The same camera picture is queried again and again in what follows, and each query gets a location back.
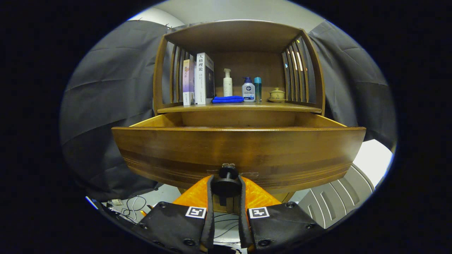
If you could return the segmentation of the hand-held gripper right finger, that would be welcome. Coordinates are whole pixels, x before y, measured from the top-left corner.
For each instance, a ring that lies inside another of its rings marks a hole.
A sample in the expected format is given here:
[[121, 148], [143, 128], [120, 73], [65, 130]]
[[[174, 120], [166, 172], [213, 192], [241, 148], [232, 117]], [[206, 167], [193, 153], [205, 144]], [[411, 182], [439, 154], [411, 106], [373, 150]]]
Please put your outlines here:
[[293, 201], [282, 203], [252, 180], [238, 177], [239, 238], [250, 253], [292, 253], [325, 229]]

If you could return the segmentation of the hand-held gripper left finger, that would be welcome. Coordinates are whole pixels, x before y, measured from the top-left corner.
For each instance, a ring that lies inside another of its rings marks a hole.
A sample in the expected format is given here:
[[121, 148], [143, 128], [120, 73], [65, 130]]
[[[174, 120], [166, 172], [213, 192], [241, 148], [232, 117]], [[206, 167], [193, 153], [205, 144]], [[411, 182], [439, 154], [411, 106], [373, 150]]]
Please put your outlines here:
[[132, 228], [134, 235], [168, 253], [207, 253], [214, 246], [213, 179], [198, 181], [179, 201], [157, 203]]

